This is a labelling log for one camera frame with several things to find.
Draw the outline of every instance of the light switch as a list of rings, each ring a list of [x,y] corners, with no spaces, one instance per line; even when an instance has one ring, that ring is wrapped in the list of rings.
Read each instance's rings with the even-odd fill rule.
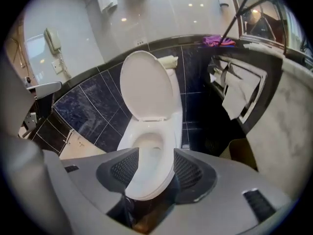
[[[54,60],[51,65],[54,68],[55,73],[59,74],[62,72],[61,60],[59,58]]]

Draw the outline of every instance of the white toilet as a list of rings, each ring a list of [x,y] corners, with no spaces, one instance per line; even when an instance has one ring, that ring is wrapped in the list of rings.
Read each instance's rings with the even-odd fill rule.
[[[162,193],[174,176],[174,148],[181,148],[182,106],[174,69],[136,51],[124,61],[120,86],[133,114],[118,150],[139,147],[138,169],[125,194],[149,200]]]

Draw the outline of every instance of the wall phone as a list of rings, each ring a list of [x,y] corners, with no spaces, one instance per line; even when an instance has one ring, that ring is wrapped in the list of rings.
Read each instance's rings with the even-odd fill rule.
[[[64,75],[67,79],[71,79],[72,76],[68,73],[67,66],[64,62],[62,53],[61,53],[61,41],[58,37],[58,33],[55,29],[46,28],[44,31],[45,40],[47,41],[52,55],[56,55],[60,59],[61,67]]]

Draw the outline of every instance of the toilet seat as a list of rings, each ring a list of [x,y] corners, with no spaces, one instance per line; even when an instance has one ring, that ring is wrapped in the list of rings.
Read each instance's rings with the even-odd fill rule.
[[[168,119],[173,113],[171,80],[158,59],[146,51],[135,51],[125,59],[120,87],[126,106],[138,120]]]
[[[135,147],[135,141],[142,135],[153,133],[162,137],[163,147],[159,152],[161,156],[158,165],[154,171],[151,172],[150,179],[143,179],[141,175],[146,175],[149,172],[145,168],[141,168],[141,155],[145,150],[140,150],[139,147],[139,163],[132,181],[125,190],[126,196],[135,200],[149,200],[158,196],[171,182],[174,176],[174,148],[176,147],[175,133],[173,129],[173,121],[152,121],[142,122],[131,119],[125,131],[125,143],[132,143]]]

